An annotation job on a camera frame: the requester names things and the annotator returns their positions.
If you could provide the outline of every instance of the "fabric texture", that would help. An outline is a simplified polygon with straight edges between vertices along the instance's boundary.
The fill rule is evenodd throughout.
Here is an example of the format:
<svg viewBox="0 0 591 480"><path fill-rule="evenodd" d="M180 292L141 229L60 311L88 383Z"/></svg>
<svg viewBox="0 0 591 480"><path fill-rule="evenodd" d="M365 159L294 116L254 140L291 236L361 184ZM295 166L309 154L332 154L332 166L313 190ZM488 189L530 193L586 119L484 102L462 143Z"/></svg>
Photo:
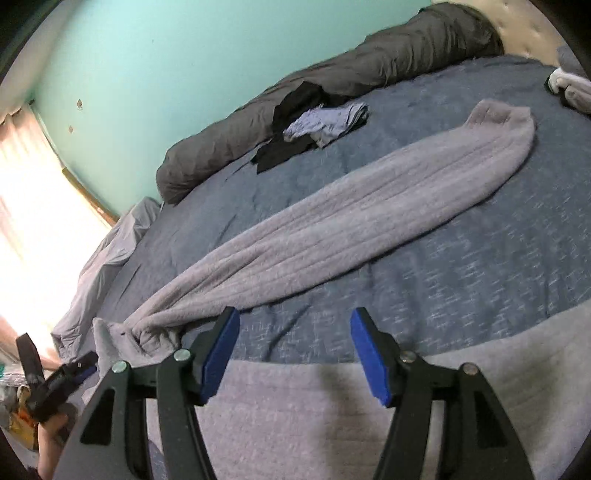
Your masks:
<svg viewBox="0 0 591 480"><path fill-rule="evenodd" d="M324 108L320 105L304 112L298 120L283 131L283 140L291 142L309 135L316 145L324 148L334 140L367 121L368 106L354 102L339 108Z"/></svg>
<svg viewBox="0 0 591 480"><path fill-rule="evenodd" d="M314 148L314 140L309 135L302 135L293 142L284 139L283 132L292 122L297 121L308 110L319 105L339 106L351 100L344 95L330 95L320 85L303 82L293 92L288 93L275 107L271 128L271 141L258 149L252 158L256 172L261 173L276 167L291 157Z"/></svg>
<svg viewBox="0 0 591 480"><path fill-rule="evenodd" d="M80 272L70 309L51 332L60 358L75 360L113 280L156 220L160 205L140 200L123 215L99 244Z"/></svg>
<svg viewBox="0 0 591 480"><path fill-rule="evenodd" d="M548 77L547 85L552 93L563 95L567 106L591 114L591 80L587 77L557 68Z"/></svg>
<svg viewBox="0 0 591 480"><path fill-rule="evenodd" d="M561 69L566 73L574 73L580 77L588 78L579 59L577 59L568 45L561 45L556 49L556 52L558 52L558 65L560 65Z"/></svg>
<svg viewBox="0 0 591 480"><path fill-rule="evenodd" d="M172 146L156 172L160 195L177 204L213 173L268 140L275 107L303 81L333 95L359 97L458 61L502 53L494 26L477 10L430 5L353 50L288 75L226 119Z"/></svg>
<svg viewBox="0 0 591 480"><path fill-rule="evenodd" d="M464 125L342 177L205 256L123 324L95 319L101 371L159 361L180 326L306 290L441 225L507 181L534 131L528 108L483 100Z"/></svg>
<svg viewBox="0 0 591 480"><path fill-rule="evenodd" d="M228 240L351 171L461 125L490 97L529 106L536 119L532 152L515 175L488 200L359 268L241 311L233 358L353 362L348 320L360 305L422 355L516 335L578 305L591 297L590 124L544 90L554 68L517 56L467 60L365 95L371 119L363 128L297 161L257 175L250 152L179 205L163 206L97 316L123 322ZM185 345L202 323L183 334Z"/></svg>
<svg viewBox="0 0 591 480"><path fill-rule="evenodd" d="M479 366L517 431L537 480L558 480L591 429L591 301L511 338L426 360ZM393 409L371 396L359 364L230 361L197 416L218 478L372 478ZM434 478L441 405L434 403L423 479ZM148 431L161 448L155 401Z"/></svg>

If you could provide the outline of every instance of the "rolled gray blanket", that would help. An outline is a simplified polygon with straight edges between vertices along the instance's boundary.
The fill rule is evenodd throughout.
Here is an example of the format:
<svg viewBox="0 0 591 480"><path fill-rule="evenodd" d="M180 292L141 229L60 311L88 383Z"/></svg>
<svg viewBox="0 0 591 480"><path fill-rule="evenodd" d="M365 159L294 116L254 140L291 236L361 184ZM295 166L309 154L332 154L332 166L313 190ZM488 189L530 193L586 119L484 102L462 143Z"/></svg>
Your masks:
<svg viewBox="0 0 591 480"><path fill-rule="evenodd" d="M157 362L188 322L304 291L447 222L513 175L534 132L529 108L483 100L462 126L345 175L205 256L123 324L95 319L101 371Z"/></svg>

